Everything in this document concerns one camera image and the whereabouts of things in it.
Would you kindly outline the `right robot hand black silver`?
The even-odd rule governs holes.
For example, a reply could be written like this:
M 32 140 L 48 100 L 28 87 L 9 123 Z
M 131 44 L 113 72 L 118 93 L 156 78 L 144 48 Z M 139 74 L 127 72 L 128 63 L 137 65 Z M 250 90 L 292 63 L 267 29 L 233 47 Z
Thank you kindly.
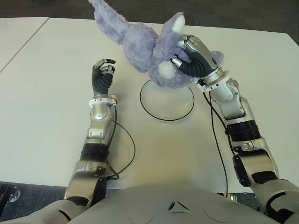
M 188 55 L 189 63 L 174 55 L 171 61 L 184 74 L 196 78 L 204 78 L 218 69 L 218 63 L 206 45 L 194 35 L 181 35 L 178 47 Z

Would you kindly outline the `left robot hand black silver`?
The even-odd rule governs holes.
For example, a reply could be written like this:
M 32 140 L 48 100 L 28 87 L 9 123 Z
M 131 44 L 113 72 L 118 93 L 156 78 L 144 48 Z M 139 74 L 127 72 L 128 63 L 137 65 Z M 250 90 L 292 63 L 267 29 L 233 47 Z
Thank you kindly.
M 93 66 L 92 87 L 94 95 L 108 94 L 115 72 L 115 67 L 112 64 L 115 63 L 116 61 L 112 59 L 101 59 Z

